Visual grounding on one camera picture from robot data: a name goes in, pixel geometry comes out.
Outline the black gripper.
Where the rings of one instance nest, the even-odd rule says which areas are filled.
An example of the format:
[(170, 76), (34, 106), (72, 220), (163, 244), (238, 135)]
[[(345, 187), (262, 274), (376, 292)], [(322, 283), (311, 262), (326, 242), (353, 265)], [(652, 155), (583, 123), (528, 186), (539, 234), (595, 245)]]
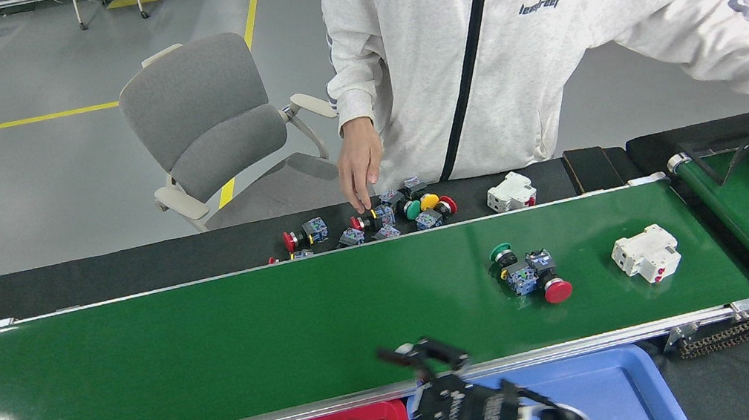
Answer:
[(501, 379), (495, 389), (464, 381), (460, 374), (471, 359), (462, 348), (425, 338), (376, 352), (415, 373), (422, 416), (411, 420), (534, 420), (535, 406), (523, 403), (523, 387), (511, 380)]

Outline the person's right hand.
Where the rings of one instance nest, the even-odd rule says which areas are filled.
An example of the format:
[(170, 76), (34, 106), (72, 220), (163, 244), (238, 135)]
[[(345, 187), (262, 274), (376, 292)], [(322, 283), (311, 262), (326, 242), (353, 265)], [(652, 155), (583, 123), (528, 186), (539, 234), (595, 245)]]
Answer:
[(382, 141), (370, 117), (356, 117), (341, 126), (338, 159), (341, 193), (357, 213), (371, 208), (370, 184), (377, 183), (383, 157)]

